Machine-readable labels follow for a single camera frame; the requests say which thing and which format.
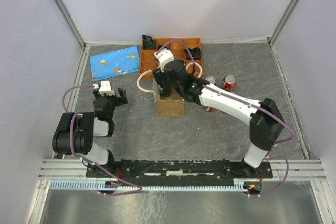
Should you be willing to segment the brown canvas bag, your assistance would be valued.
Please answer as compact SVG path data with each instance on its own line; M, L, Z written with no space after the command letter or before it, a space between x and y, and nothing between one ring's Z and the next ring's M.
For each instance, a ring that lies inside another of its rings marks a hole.
M172 91L172 94L169 97L162 97L160 95L160 87L155 82L153 78L152 89L144 89L140 85L140 80L147 74L152 74L152 70L148 70L142 73L137 79L138 89L146 92L152 93L154 95L154 105L156 108L156 115L163 117L175 117L180 118L184 116L185 112L185 101L192 102L200 105L199 96L202 94L201 90L204 84L208 82L201 79L200 77L194 76L193 73L190 73L192 77L191 84L187 85L187 89L184 95L179 95L175 90Z

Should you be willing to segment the purple soda can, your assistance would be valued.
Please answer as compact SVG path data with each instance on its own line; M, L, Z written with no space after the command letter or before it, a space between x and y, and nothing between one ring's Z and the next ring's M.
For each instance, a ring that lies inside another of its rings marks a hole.
M207 76L207 77L205 77L205 80L208 81L211 84L216 85L216 79L215 79L214 76Z

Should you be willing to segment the red soda can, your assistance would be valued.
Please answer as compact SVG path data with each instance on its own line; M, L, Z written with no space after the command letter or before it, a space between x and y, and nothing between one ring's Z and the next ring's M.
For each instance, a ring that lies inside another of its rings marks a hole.
M232 74L228 74L223 78L223 90L232 92L236 85L236 78Z
M214 112L215 109L213 107L210 107L210 106L205 106L204 109L207 111L207 112Z

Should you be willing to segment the green glass bottle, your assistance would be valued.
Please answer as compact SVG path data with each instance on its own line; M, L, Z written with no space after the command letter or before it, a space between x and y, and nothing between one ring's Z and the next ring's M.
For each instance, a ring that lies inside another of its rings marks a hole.
M172 93L172 88L164 88L160 91L162 97L169 97Z

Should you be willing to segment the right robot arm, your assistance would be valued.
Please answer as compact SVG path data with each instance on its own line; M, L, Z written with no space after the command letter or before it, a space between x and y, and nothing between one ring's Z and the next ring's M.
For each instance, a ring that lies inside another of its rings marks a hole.
M285 122L272 99L262 101L240 97L209 81L188 73L181 60L173 60L152 70L154 80L163 90L174 90L183 100L208 106L229 114L249 126L250 146L241 164L246 177L254 177L271 151Z

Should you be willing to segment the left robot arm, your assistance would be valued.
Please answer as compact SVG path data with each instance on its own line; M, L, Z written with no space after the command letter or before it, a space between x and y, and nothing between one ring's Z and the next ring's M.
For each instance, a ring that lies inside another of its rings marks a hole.
M78 115L63 113L52 138L54 152L82 158L87 162L88 172L112 176L116 171L112 152L95 144L93 139L113 135L115 108L128 103L125 89L119 88L118 93L94 89L94 111Z

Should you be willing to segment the blue patterned cloth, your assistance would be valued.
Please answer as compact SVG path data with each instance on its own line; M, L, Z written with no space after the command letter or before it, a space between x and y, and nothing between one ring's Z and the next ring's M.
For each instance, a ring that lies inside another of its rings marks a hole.
M109 79L139 71L140 56L136 46L90 57L93 81Z

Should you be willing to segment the orange compartment tray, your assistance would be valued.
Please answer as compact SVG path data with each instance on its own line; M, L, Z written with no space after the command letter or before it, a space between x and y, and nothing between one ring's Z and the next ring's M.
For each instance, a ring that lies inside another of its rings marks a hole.
M199 47L202 51L202 57L201 60L195 60L196 63L201 65L202 67L202 75L200 77L204 76L204 61L203 61L203 50L202 50L202 45L201 45L201 40L200 38L154 38L156 41L156 49L154 50L144 50L141 49L141 54L140 54L140 70L139 74L142 74L148 70L153 70L158 67L157 62L154 59L154 53L156 50L160 47L163 46L165 43L167 43L170 40L177 39L181 42L183 42L186 47L188 48L195 48ZM185 65L188 63L191 63L191 60L186 60L186 54L184 52L184 46L182 46L178 42L172 42L170 43L167 48L173 53L174 57L176 59L181 59L185 61Z

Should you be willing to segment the black rolled band right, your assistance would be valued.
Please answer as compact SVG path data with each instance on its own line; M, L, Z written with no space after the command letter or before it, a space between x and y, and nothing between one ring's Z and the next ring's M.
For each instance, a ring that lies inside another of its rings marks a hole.
M191 53L191 55L192 55L192 57L193 57L194 60L201 60L202 51L201 51L201 49L199 47L188 48L188 50ZM186 60L191 60L187 49L185 49L184 52L186 54Z

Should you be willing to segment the dark patterned rolled fabric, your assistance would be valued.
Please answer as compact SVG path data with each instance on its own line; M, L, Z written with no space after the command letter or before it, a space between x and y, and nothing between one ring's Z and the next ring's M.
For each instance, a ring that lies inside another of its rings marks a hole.
M156 49L156 41L148 35L142 35L142 49L154 50Z

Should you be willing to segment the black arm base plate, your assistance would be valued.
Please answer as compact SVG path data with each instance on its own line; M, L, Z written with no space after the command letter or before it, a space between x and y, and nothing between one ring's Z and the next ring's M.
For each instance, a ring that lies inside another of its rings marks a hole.
M273 178L269 162L252 168L243 161L149 161L109 162L103 168L141 187L232 186L234 179Z

